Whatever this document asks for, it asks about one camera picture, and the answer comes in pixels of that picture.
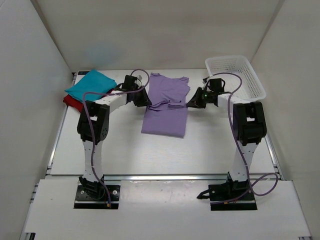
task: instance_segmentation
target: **white robotic arm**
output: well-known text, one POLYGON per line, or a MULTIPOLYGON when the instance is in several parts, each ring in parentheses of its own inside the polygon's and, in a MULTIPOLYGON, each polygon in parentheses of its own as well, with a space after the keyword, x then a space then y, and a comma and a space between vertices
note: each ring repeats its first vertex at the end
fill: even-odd
POLYGON ((99 180, 102 182, 104 180, 102 172, 102 145, 109 130, 109 115, 117 108, 129 102, 133 102, 137 107, 151 105, 145 88, 141 86, 141 81, 135 76, 126 75, 124 82, 119 84, 112 94, 96 102, 85 102, 93 126, 94 143, 88 117, 84 110, 80 114, 77 125, 77 132, 82 139, 85 155, 85 171, 84 175, 79 177, 79 180, 84 191, 92 199, 100 199, 103 196, 103 191, 105 191, 99 180))
MULTIPOLYGON (((197 198, 223 203, 248 192, 243 195, 241 201, 252 201, 255 198, 253 193, 248 190, 250 186, 247 170, 250 169, 258 144, 267 134, 262 103, 246 101, 233 96, 230 92, 225 92, 223 85, 225 81, 221 78, 207 79, 204 79, 204 87, 198 87, 187 107, 204 109, 207 104, 213 103, 217 107, 229 111, 230 116, 232 114, 231 130, 239 148, 236 148, 232 169, 228 172, 226 182, 209 185, 209 189, 200 193, 197 198)), ((249 203, 249 208, 257 209, 257 206, 249 203)), ((211 210, 226 210, 226 207, 223 204, 222 206, 213 204, 211 210)))

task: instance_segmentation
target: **white tabletop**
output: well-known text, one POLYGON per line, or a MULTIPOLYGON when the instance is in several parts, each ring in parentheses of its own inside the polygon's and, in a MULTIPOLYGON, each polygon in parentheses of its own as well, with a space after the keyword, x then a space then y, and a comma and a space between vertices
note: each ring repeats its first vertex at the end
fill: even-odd
MULTIPOLYGON (((100 71, 122 83, 131 70, 100 71)), ((148 70, 169 78, 189 78, 189 101, 208 76, 205 69, 148 70)), ((146 82, 143 72, 137 72, 146 82)), ((78 75, 78 82, 83 75, 78 75)), ((222 76, 226 80, 233 76, 222 76)), ((110 114, 109 132, 102 147, 102 169, 107 175, 226 174, 236 151, 226 111, 213 104, 206 109, 188 109, 184 138, 142 134, 145 108, 129 103, 110 114)), ((69 107, 53 159, 52 175, 82 175, 85 154, 77 124, 80 114, 69 107)), ((274 172, 265 140, 255 151, 251 173, 274 172)))
MULTIPOLYGON (((26 222, 34 240, 297 240, 310 236, 291 181, 280 181, 258 210, 210 211, 196 196, 207 181, 122 181, 118 210, 73 209, 77 177, 41 180, 26 222)), ((270 189, 273 181, 255 190, 270 189)))

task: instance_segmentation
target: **lavender shirt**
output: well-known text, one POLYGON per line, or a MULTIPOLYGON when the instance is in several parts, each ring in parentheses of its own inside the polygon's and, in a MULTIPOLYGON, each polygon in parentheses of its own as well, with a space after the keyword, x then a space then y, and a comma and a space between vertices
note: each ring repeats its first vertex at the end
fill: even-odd
POLYGON ((186 95, 189 78, 169 78, 151 73, 148 96, 152 102, 146 108, 142 130, 144 134, 159 134, 183 138, 188 110, 186 95))

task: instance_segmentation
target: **white plastic basket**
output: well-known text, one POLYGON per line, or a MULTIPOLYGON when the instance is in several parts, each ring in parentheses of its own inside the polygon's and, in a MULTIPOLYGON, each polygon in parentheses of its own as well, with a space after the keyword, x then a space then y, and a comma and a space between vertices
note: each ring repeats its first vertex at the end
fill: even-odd
MULTIPOLYGON (((234 94, 238 98, 254 102, 266 97, 264 87, 245 56, 232 55, 211 57, 205 60, 205 65, 209 75, 221 72, 239 75, 242 78, 242 86, 234 94)), ((236 76, 229 74, 217 75, 216 77, 225 80, 226 84, 224 90, 226 92, 232 92, 240 83, 236 76)))

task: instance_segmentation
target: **black mounting plate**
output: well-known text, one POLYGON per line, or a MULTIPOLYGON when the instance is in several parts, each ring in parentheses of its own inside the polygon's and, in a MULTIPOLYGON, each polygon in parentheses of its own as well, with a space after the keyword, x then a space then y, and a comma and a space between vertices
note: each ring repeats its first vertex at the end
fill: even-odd
POLYGON ((229 191, 228 184, 211 184, 209 185, 209 197, 211 201, 211 211, 243 211, 243 210, 258 210, 255 195, 249 191, 235 203, 212 204, 214 202, 226 201, 234 199, 243 194, 246 189, 229 191))
POLYGON ((106 185, 111 198, 111 207, 107 206, 108 200, 103 195, 100 199, 93 199, 79 184, 74 198, 74 209, 118 209, 120 199, 120 185, 106 185))

